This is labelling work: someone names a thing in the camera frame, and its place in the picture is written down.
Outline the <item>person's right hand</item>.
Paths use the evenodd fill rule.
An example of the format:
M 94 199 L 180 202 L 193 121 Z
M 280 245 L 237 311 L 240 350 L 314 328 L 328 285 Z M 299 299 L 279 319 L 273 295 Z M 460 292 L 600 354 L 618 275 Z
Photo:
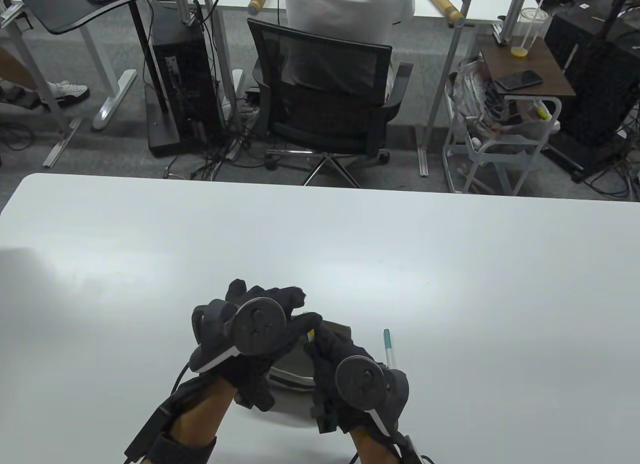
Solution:
M 363 428 L 372 437 L 384 438 L 370 415 L 345 402 L 336 387 L 338 365 L 351 356 L 372 359 L 351 338 L 334 332 L 324 325 L 314 330 L 314 339 L 307 343 L 304 352 L 313 365 L 313 409 L 311 415 L 318 419 L 318 430 L 327 434 L 340 428 L 348 434 Z

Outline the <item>person's left hand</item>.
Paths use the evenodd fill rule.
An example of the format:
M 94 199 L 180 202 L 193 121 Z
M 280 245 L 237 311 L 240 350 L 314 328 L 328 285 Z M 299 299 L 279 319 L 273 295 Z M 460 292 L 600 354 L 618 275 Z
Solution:
M 223 299 L 195 307 L 190 320 L 197 348 L 189 359 L 189 369 L 196 374 L 190 381 L 194 395 L 202 397 L 208 387 L 224 380 L 236 390 L 241 406 L 272 409 L 270 369 L 322 323 L 316 313 L 293 316 L 305 299 L 297 287 L 247 288 L 236 279 Z

